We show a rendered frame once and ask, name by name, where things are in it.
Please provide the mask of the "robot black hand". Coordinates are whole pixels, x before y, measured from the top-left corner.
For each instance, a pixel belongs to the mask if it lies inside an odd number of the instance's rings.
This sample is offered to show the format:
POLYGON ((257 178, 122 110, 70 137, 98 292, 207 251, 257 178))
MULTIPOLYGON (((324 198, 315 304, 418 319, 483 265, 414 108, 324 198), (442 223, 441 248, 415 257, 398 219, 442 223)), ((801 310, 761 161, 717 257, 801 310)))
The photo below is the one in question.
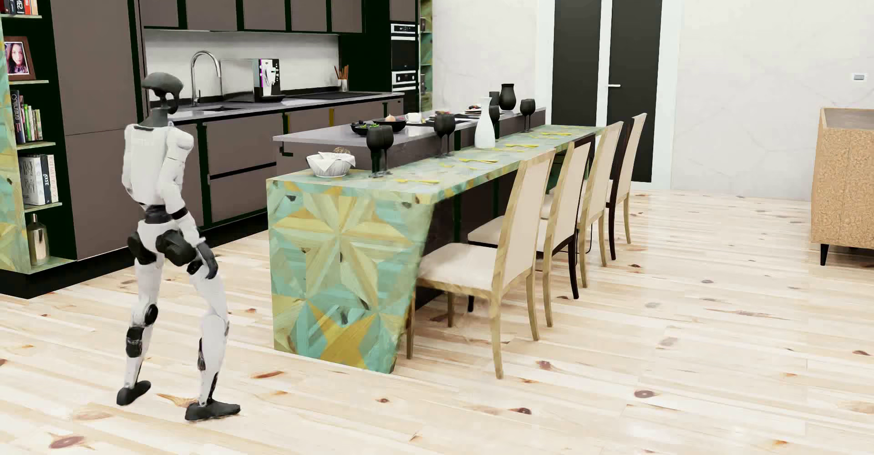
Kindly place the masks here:
POLYGON ((196 246, 196 250, 198 252, 200 260, 208 269, 207 274, 205 275, 205 279, 213 279, 218 274, 218 263, 215 254, 213 253, 213 250, 205 242, 205 239, 201 239, 201 241, 196 246))

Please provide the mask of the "beige wooden dining chair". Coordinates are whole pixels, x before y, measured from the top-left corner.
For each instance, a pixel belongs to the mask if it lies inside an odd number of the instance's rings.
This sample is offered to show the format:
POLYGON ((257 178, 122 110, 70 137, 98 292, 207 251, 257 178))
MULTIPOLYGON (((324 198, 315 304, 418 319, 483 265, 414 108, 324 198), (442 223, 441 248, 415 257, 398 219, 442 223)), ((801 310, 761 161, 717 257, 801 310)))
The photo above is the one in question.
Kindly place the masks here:
POLYGON ((497 379, 503 378, 501 356, 502 298, 524 279, 531 335, 539 340, 534 268, 540 211, 555 150, 520 163, 502 219, 497 248, 450 243, 425 255, 416 285, 447 293, 486 299, 497 379))
POLYGON ((606 266, 605 213, 609 175, 623 123, 606 126, 595 151, 595 160, 588 179, 583 181, 588 145, 569 146, 552 194, 550 214, 544 233, 544 276, 552 270, 552 255, 565 246, 584 250, 585 226, 598 221, 598 243, 602 266, 606 266))
POLYGON ((606 200, 608 209, 608 242, 611 260, 616 260, 615 253, 615 214, 617 205, 622 202, 624 228, 627 243, 631 243, 630 220, 629 220, 629 194, 631 191, 632 173, 635 166, 635 158, 639 146, 640 136, 645 125, 647 113, 633 116, 633 124, 628 129, 623 129, 622 144, 617 146, 615 162, 611 170, 610 192, 606 200))
POLYGON ((528 311, 534 339, 539 338, 533 297, 533 274, 538 257, 543 260, 543 299, 547 326, 552 326, 552 257, 577 242, 580 192, 589 145, 570 145, 564 156, 559 182, 545 219, 541 218, 545 184, 555 152, 549 151, 518 164, 508 208, 503 216, 477 227, 467 236, 470 244, 498 248, 502 281, 496 298, 489 300, 489 325, 500 332, 500 301, 511 282, 523 276, 527 283, 528 311))

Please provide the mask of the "robot right leg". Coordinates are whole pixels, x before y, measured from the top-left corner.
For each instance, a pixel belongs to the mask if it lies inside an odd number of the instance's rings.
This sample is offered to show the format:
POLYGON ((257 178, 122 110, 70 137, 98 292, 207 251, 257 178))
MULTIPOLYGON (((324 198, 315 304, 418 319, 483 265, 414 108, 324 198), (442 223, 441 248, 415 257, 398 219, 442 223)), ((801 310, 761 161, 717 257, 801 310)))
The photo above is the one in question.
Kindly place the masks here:
POLYGON ((196 248, 184 240, 179 230, 170 229, 162 233, 157 237, 156 247, 176 266, 186 266, 190 282, 207 304, 201 320, 202 337, 198 344, 200 393, 198 400, 187 407, 184 418, 187 421, 202 421, 238 415, 240 405, 219 402, 213 398, 230 327, 224 283, 219 273, 211 280, 205 279, 207 267, 200 260, 196 248))

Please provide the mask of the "robot leg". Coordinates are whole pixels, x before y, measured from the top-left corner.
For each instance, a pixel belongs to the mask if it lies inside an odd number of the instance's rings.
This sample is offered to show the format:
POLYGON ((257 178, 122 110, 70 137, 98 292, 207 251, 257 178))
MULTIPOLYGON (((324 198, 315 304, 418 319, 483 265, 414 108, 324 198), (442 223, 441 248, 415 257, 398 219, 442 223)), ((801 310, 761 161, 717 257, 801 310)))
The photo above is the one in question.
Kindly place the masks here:
POLYGON ((156 247, 176 266, 186 266, 190 282, 207 304, 201 320, 202 337, 198 344, 200 393, 198 400, 187 407, 184 418, 187 421, 202 421, 238 415, 240 405, 219 402, 213 398, 230 327, 224 283, 219 273, 211 280, 205 279, 207 267, 200 260, 196 248, 184 240, 179 230, 170 229, 162 233, 157 237, 156 247))
POLYGON ((156 248, 157 237, 166 229, 163 223, 141 220, 137 232, 127 239, 135 257, 138 301, 132 308, 126 335, 126 370, 122 388, 116 395, 117 405, 132 404, 150 388, 150 382, 139 381, 152 327, 158 317, 158 294, 163 273, 164 256, 156 248))

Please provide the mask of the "robot left leg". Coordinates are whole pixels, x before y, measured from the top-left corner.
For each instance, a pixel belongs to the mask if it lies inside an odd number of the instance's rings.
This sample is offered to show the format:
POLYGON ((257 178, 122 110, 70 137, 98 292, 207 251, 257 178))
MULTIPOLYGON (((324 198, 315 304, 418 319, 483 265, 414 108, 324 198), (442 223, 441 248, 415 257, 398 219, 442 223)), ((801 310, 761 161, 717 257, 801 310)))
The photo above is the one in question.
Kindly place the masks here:
POLYGON ((163 273, 164 256, 156 248, 157 237, 166 229, 163 223, 141 220, 137 232, 127 239, 135 257, 138 301, 132 308, 126 335, 126 370, 122 388, 116 395, 117 405, 132 404, 150 388, 150 382, 139 381, 152 327, 158 317, 158 294, 163 273))

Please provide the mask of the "robot white torso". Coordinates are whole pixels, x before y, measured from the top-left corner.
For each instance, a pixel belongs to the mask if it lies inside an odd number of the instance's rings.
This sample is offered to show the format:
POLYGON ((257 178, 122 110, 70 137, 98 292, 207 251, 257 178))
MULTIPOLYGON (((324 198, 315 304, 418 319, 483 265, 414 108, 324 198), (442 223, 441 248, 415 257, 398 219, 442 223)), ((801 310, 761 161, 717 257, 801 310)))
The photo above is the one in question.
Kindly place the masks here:
POLYGON ((169 126, 127 125, 122 168, 122 184, 130 198, 144 210, 162 207, 167 214, 158 192, 158 178, 166 155, 169 126))

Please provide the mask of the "patterned green yellow bar table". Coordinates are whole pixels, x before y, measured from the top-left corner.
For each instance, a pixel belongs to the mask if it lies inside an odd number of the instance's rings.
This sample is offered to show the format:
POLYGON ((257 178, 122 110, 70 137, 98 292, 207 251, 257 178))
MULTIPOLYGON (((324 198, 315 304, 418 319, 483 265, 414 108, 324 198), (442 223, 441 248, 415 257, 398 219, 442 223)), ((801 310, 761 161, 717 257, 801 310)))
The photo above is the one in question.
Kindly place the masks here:
POLYGON ((268 179, 274 347, 388 374, 412 338, 416 280, 438 202, 517 173, 519 162, 605 132, 539 126, 370 178, 311 169, 268 179))

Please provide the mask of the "white ribbed bowl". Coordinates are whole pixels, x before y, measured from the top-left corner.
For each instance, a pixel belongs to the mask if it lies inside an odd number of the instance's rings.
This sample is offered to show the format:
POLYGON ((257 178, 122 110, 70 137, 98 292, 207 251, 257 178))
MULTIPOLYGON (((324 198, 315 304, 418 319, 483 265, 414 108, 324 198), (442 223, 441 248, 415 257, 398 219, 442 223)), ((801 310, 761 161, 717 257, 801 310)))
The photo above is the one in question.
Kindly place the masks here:
POLYGON ((307 157, 313 175, 319 178, 340 178, 356 165, 356 158, 344 152, 318 152, 307 157))

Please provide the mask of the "metallic bottle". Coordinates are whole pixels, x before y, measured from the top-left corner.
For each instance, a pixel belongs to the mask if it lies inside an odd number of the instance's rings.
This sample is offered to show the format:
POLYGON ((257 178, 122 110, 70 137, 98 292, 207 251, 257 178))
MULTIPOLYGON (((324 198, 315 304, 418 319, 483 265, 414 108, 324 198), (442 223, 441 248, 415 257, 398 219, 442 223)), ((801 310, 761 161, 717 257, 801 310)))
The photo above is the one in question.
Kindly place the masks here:
POLYGON ((28 223, 26 226, 30 265, 32 267, 47 264, 50 258, 47 227, 38 221, 36 213, 27 213, 28 223))

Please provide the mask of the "robot black head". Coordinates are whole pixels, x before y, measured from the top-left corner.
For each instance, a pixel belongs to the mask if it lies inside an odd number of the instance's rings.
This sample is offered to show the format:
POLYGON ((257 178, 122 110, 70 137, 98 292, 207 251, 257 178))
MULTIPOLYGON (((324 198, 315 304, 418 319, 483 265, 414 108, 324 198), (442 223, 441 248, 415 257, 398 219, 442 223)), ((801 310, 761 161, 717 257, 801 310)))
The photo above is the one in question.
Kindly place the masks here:
POLYGON ((168 109, 168 114, 175 114, 178 110, 180 93, 183 88, 182 81, 169 73, 149 73, 141 82, 145 90, 151 90, 161 100, 161 107, 168 109))

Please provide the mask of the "black bookshelf unit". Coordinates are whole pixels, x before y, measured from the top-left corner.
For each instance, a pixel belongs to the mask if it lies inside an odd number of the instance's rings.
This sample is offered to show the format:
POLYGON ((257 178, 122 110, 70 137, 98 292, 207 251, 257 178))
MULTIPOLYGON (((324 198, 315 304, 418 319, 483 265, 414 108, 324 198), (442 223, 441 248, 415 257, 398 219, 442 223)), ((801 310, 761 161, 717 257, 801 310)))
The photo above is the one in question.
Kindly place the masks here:
POLYGON ((64 127, 51 0, 0 0, 0 278, 75 259, 64 127))

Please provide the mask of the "silver countertop appliance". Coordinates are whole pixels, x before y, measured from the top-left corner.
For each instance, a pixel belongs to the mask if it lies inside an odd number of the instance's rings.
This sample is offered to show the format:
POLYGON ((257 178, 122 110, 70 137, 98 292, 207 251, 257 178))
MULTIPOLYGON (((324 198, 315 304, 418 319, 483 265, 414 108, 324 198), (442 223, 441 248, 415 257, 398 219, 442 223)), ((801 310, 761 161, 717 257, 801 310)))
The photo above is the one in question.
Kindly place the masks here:
POLYGON ((283 98, 279 59, 222 59, 222 100, 229 102, 276 102, 283 98))

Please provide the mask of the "row of white books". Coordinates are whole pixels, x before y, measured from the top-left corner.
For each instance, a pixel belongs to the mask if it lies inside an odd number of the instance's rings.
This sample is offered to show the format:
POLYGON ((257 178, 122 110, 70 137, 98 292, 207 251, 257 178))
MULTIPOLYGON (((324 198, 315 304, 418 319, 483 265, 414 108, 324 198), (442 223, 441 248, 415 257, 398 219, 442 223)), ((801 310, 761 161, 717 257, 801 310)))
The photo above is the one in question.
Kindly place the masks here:
POLYGON ((54 155, 19 155, 17 161, 24 204, 43 206, 60 202, 54 155))

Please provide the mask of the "chrome kitchen faucet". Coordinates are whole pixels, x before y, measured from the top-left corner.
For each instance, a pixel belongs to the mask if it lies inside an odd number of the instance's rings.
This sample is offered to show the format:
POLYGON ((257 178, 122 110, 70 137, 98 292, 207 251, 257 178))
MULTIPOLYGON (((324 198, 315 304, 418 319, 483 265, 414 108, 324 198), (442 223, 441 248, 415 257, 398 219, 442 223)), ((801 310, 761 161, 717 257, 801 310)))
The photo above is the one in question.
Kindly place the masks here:
POLYGON ((218 79, 218 84, 219 84, 219 97, 222 97, 224 94, 223 89, 222 89, 222 70, 221 70, 221 65, 220 65, 219 59, 208 50, 198 50, 197 52, 195 52, 192 55, 191 60, 190 60, 191 105, 192 106, 198 106, 200 98, 201 98, 200 90, 198 89, 198 87, 196 85, 195 66, 196 66, 196 62, 197 62, 198 58, 200 58, 202 56, 208 56, 213 60, 214 69, 215 69, 216 76, 218 79))

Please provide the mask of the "row of green books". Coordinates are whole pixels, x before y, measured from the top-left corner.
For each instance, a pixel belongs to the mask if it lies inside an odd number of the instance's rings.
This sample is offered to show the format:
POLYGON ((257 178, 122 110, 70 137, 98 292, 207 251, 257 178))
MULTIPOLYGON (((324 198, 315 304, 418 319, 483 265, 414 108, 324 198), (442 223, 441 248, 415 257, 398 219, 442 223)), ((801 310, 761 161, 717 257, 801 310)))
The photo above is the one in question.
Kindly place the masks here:
POLYGON ((33 109, 26 103, 18 90, 10 92, 10 99, 13 108, 16 143, 24 145, 44 140, 40 111, 33 109))

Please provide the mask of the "grey kitchen island counter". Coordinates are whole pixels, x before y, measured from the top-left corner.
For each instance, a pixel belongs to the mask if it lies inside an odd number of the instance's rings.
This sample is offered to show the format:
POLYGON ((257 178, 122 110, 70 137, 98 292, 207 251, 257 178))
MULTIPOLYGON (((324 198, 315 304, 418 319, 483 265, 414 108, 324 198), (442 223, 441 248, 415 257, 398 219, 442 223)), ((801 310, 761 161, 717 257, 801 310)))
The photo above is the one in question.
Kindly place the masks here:
MULTIPOLYGON (((389 167, 402 166, 413 161, 431 158, 446 149, 446 142, 455 149, 458 139, 461 147, 472 147, 475 140, 475 126, 478 118, 465 119, 457 123, 452 136, 439 138, 432 126, 406 126, 394 135, 392 147, 388 150, 389 167)), ((349 124, 330 126, 321 129, 300 131, 274 137, 281 153, 276 158, 277 175, 309 169, 307 157, 318 152, 333 152, 336 147, 348 149, 356 159, 356 169, 371 169, 371 153, 366 146, 366 137, 355 134, 349 124)))

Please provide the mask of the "middle black goblet pair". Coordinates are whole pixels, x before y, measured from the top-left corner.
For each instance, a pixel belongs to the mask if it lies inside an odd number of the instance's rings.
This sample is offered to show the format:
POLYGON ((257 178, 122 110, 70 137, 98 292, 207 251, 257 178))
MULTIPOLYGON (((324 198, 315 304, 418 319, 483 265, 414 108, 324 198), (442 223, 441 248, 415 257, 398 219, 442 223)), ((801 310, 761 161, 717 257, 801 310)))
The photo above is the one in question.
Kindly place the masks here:
POLYGON ((439 152, 437 158, 445 158, 447 154, 443 150, 443 137, 455 131, 455 116, 449 112, 436 112, 434 118, 434 131, 439 138, 439 152))

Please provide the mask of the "framed portrait photo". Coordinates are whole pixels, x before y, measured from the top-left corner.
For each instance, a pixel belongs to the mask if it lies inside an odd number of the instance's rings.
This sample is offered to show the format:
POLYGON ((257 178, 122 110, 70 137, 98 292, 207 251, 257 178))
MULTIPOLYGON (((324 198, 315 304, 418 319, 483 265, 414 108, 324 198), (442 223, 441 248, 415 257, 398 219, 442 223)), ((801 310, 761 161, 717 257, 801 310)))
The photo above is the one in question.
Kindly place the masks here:
POLYGON ((11 81, 31 81, 36 79, 27 37, 4 37, 7 72, 11 81))

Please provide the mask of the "white ceramic vase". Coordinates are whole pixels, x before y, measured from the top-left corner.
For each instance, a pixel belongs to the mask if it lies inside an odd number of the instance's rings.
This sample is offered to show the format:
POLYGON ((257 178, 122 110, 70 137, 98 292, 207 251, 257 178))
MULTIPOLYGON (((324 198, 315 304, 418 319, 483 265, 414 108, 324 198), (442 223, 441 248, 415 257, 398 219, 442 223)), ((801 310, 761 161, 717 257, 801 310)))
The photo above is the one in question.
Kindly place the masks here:
POLYGON ((475 126, 475 148, 491 149, 496 147, 495 127, 489 110, 491 97, 483 97, 481 101, 480 115, 475 126))

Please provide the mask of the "built-in wall oven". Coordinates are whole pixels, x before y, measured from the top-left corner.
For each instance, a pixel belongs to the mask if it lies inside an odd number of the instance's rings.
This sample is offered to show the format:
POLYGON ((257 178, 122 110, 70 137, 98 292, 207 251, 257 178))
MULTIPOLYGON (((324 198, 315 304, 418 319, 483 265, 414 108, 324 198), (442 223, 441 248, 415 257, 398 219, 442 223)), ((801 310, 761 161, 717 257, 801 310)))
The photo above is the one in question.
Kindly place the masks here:
POLYGON ((412 22, 390 24, 391 91, 415 91, 420 84, 419 27, 412 22))

